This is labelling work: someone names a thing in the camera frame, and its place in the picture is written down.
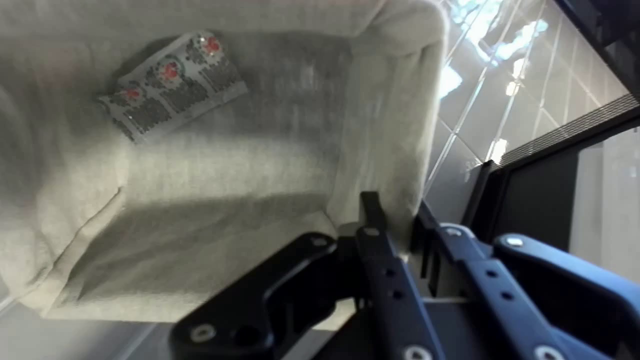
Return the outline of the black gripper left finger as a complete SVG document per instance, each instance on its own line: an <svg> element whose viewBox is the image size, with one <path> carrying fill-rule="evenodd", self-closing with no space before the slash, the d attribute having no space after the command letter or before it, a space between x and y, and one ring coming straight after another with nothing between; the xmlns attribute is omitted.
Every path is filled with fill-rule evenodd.
<svg viewBox="0 0 640 360"><path fill-rule="evenodd" d="M379 196L359 196L348 236L305 231L171 326L174 360L277 360L336 303L351 299L378 360L444 360L399 259Z"/></svg>

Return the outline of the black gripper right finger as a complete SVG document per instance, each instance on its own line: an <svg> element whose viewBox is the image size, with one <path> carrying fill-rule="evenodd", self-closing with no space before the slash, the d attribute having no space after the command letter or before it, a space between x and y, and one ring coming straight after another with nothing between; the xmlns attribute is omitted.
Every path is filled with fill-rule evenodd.
<svg viewBox="0 0 640 360"><path fill-rule="evenodd" d="M425 203L414 218L429 299L459 302L528 360L640 360L640 286L523 234L482 242Z"/></svg>

